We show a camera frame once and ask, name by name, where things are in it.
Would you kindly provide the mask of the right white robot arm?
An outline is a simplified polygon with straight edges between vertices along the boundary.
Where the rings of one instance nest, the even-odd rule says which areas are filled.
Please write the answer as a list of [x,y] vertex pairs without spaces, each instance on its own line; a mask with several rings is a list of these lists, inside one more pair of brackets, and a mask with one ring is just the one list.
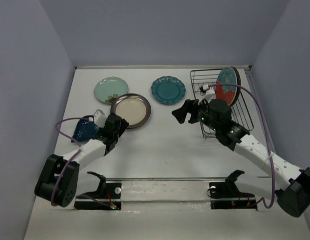
[[200,122],[212,129],[219,143],[271,176],[275,182],[271,194],[276,196],[284,212],[298,218],[310,206],[310,167],[301,169],[268,150],[249,130],[232,120],[232,109],[224,100],[187,99],[172,111],[180,124],[185,122],[187,114],[191,115],[190,124]]

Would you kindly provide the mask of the red and teal floral plate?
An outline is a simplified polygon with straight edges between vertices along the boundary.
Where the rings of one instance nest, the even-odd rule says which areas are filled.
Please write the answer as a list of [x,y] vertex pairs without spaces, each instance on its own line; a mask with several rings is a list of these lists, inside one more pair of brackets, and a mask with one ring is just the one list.
[[233,66],[223,68],[216,80],[215,95],[217,99],[224,100],[227,105],[232,106],[240,95],[241,78],[238,70]]

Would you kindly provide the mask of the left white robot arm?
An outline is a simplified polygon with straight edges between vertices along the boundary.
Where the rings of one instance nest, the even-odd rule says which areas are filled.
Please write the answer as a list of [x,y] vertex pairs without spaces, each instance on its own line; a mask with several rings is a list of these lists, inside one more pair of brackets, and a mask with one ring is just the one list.
[[77,140],[60,132],[73,140],[78,149],[64,155],[51,154],[44,164],[34,194],[49,201],[54,207],[65,208],[76,196],[83,194],[83,191],[77,190],[79,172],[109,154],[129,125],[125,119],[114,113],[105,116],[100,111],[94,114],[92,122],[99,127],[96,137],[81,145]]

